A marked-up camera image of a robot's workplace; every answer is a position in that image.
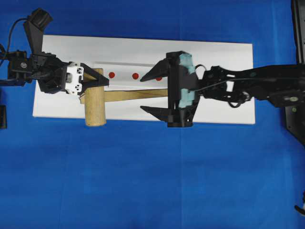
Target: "black bracket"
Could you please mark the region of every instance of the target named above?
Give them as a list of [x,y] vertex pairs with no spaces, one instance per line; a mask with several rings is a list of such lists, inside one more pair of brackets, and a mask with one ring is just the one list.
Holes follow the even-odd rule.
[[7,128],[7,121],[6,121],[6,106],[0,105],[0,129]]
[[[292,0],[291,10],[294,23],[296,59],[305,64],[305,0]],[[286,128],[305,145],[305,105],[285,108]]]

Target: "black metal arm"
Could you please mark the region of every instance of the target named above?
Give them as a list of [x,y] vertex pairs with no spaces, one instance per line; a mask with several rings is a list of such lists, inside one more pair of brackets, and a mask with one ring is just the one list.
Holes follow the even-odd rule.
[[[268,100],[275,107],[304,103],[305,66],[301,64],[271,65],[240,72],[213,66],[199,80],[192,56],[179,51],[167,53],[141,81],[157,77],[168,77],[168,108],[141,108],[167,122],[168,127],[192,126],[200,96],[226,101],[234,108],[252,97]],[[227,90],[228,81],[234,82],[232,91]]]
[[[23,86],[25,83],[31,83],[37,80],[42,92],[57,93],[66,91],[68,83],[67,69],[71,67],[71,62],[62,62],[51,53],[42,52],[43,32],[47,25],[52,21],[48,12],[41,8],[36,9],[27,17],[23,26],[30,44],[32,54],[27,57],[25,51],[15,51],[6,53],[4,47],[0,46],[0,58],[9,61],[8,79],[0,80],[0,86]],[[82,78],[79,83],[82,89],[77,94],[82,94],[89,87],[109,85],[109,80],[89,66],[81,63],[83,73],[93,76],[96,80],[84,82]]]

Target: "cable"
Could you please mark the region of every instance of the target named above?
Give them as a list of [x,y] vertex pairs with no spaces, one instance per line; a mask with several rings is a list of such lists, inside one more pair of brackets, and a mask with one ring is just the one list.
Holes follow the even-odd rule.
[[231,102],[228,102],[228,104],[230,105],[230,107],[232,108],[238,108],[240,107],[240,105],[242,104],[243,102],[240,100],[236,105],[233,105]]
[[197,69],[197,68],[199,68],[199,67],[203,67],[203,68],[207,71],[206,67],[205,67],[203,64],[196,65],[196,66],[195,66],[195,69]]
[[258,81],[276,81],[276,80],[299,80],[299,78],[289,78],[289,77],[281,77],[281,78],[238,78],[238,79],[229,79],[229,80],[223,80],[223,81],[220,81],[218,83],[214,83],[214,84],[211,84],[209,86],[206,86],[206,87],[202,87],[200,89],[196,89],[194,90],[195,92],[198,92],[198,91],[202,91],[202,90],[205,90],[207,88],[210,88],[210,87],[214,87],[216,85],[219,85],[219,84],[222,84],[222,83],[226,83],[228,81],[238,81],[238,80],[258,80]]
[[1,60],[1,62],[0,62],[0,67],[1,67],[1,65],[3,64],[6,55],[9,53],[9,50],[10,50],[10,39],[11,39],[11,34],[13,33],[13,30],[14,30],[16,24],[17,24],[19,21],[24,21],[24,20],[27,20],[27,18],[20,18],[20,19],[16,20],[16,21],[14,22],[14,24],[12,25],[12,27],[11,27],[11,29],[10,29],[10,33],[9,33],[8,47],[7,47],[6,52],[5,52],[5,54],[3,55],[3,58],[2,58],[2,60]]

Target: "red dot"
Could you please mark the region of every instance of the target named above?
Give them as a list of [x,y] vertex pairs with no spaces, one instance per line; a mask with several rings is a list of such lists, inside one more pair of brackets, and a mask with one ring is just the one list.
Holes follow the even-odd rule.
[[137,80],[139,78],[139,74],[138,73],[134,73],[132,74],[133,79]]
[[115,77],[115,74],[114,74],[114,72],[111,72],[111,73],[109,73],[109,78],[114,78]]

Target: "white platform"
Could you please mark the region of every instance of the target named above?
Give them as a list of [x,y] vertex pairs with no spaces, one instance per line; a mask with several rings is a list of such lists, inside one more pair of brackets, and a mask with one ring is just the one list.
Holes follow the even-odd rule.
[[[192,54],[194,65],[204,64],[208,69],[212,65],[239,71],[253,68],[252,44],[187,42],[168,40],[143,40],[101,37],[51,36],[43,37],[43,51],[56,54],[62,61],[83,62],[93,68],[103,68],[104,76],[109,72],[116,76],[110,79],[105,90],[136,90],[167,88],[167,78],[161,81],[140,82],[167,52],[183,50]],[[132,78],[138,73],[137,80]],[[203,69],[197,72],[201,78]],[[120,120],[157,119],[146,113],[140,105],[167,107],[167,97],[129,100],[106,103],[106,118]],[[36,84],[34,99],[34,117],[85,118],[84,105],[76,96],[64,92],[45,94]],[[212,99],[200,99],[194,122],[254,124],[254,100],[233,109],[226,102]]]

